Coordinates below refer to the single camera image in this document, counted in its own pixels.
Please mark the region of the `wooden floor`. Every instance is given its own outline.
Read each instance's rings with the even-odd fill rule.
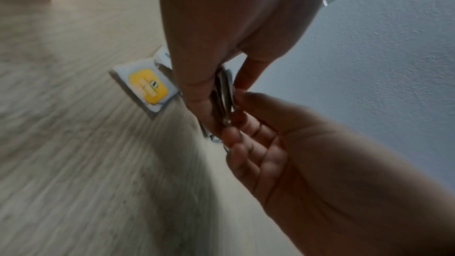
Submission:
[[[158,0],[0,0],[0,255],[298,255],[180,97],[109,77],[163,40]]]

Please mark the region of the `light wooden surface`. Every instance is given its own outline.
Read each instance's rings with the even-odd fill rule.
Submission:
[[[175,98],[109,77],[162,43],[158,0],[0,0],[0,255],[296,255]]]

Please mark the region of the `left hand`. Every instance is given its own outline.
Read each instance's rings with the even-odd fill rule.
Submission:
[[[247,90],[307,29],[323,0],[160,0],[173,72],[187,107],[216,136],[209,95],[220,65],[247,54],[235,86]]]

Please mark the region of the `hand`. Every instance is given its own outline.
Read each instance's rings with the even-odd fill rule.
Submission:
[[[454,196],[398,156],[307,108],[235,101],[227,164],[304,255],[454,255]]]
[[[173,73],[187,107],[216,136],[209,95],[220,65],[247,54],[235,86],[247,90],[299,40],[323,0],[160,0]]]

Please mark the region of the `wood grain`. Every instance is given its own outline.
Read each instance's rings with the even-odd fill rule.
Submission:
[[[158,0],[0,0],[0,254],[294,255],[174,98],[108,70],[163,42]]]

